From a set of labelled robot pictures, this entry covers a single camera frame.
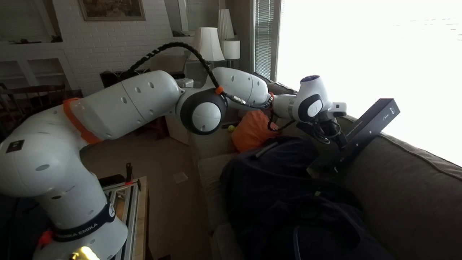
white lamp shade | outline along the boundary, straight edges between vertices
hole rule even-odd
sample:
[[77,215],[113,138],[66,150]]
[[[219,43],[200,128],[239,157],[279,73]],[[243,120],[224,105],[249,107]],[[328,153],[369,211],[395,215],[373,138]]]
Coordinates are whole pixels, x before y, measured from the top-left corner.
[[219,34],[220,34],[220,39],[223,40],[235,37],[230,8],[219,10]]
[[201,27],[196,39],[196,47],[206,60],[226,59],[220,46],[217,27]]
[[242,58],[242,42],[240,40],[223,40],[223,53],[227,59]]

gray couch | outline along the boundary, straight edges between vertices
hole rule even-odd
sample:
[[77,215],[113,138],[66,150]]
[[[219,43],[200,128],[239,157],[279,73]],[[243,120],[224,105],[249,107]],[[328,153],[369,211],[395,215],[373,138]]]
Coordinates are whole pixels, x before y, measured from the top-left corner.
[[[344,118],[347,130],[352,118]],[[305,136],[292,127],[289,136]],[[216,260],[245,258],[227,221],[220,175],[236,156],[230,133],[191,136]],[[370,231],[399,260],[462,258],[462,167],[392,136],[375,138],[341,182],[366,209]]]

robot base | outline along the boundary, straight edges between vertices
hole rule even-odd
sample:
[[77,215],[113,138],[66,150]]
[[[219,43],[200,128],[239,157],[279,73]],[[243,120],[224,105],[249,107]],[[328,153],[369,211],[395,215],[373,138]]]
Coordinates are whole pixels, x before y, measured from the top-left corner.
[[112,258],[125,245],[128,232],[128,227],[119,218],[115,218],[113,222],[102,225],[87,237],[67,242],[53,241],[43,248],[37,248],[34,260],[69,260],[76,250],[84,245],[90,247],[102,260]]

black backpack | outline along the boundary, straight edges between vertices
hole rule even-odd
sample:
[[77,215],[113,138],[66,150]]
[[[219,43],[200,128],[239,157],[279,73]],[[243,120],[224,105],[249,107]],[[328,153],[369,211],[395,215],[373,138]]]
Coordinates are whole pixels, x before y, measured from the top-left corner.
[[250,260],[389,260],[367,231],[359,199],[307,167],[308,140],[284,137],[242,153],[223,170],[229,218]]

orange pillow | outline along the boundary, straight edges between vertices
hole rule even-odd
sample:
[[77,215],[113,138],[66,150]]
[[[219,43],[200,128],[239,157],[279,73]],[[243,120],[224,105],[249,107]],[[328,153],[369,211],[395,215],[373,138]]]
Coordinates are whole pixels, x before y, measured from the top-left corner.
[[232,140],[239,151],[249,151],[278,134],[279,131],[269,130],[269,117],[262,110],[250,110],[232,133]]

